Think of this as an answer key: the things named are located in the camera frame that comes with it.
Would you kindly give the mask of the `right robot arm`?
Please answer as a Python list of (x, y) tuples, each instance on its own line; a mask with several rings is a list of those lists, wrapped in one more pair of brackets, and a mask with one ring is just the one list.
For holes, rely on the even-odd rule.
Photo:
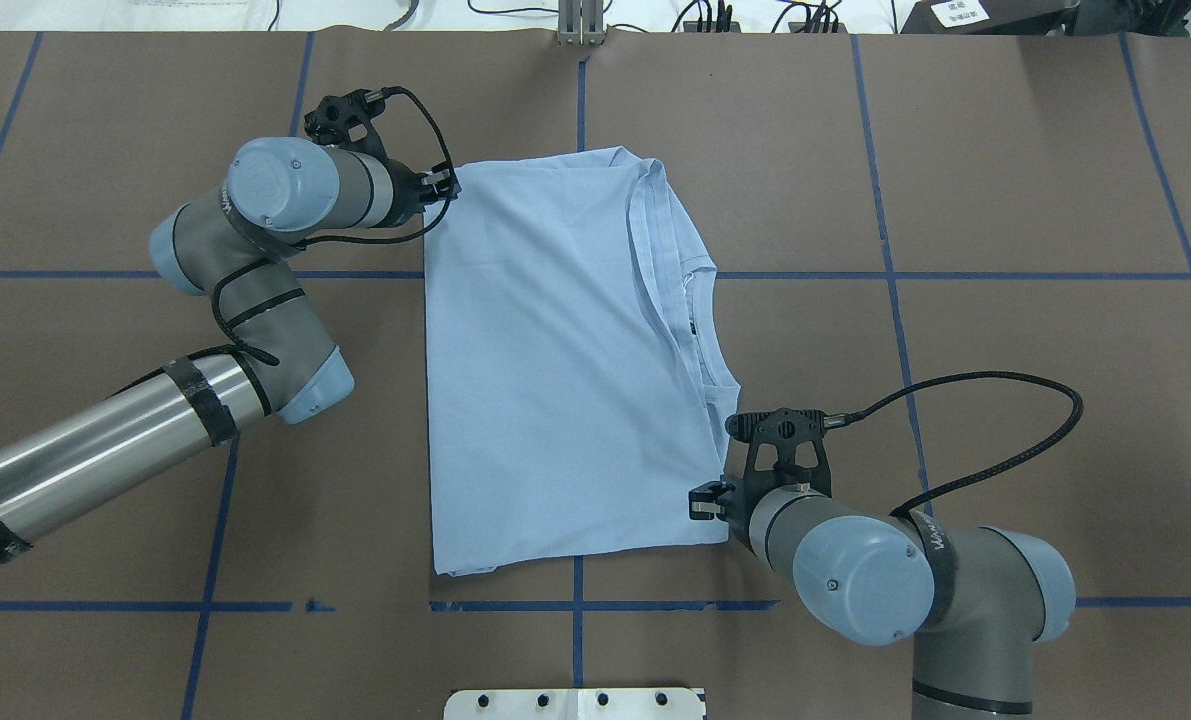
[(925, 512), (866, 515), (809, 486), (736, 483), (688, 493), (696, 521), (723, 521), (819, 624), (865, 646), (912, 641), (915, 719), (1031, 719), (1034, 649), (1078, 603), (1052, 544), (996, 527), (948, 528)]

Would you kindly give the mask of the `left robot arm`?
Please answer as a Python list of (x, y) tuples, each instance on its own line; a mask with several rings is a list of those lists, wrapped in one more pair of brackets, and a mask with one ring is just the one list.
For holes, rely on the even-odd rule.
[(150, 240), (156, 273), (207, 303), (214, 342), (0, 447), (0, 566), (267, 417), (293, 425), (351, 395), (343, 348), (292, 259), (445, 211), (457, 190), (447, 149), (416, 170), (379, 140), (244, 143), (216, 190), (180, 205)]

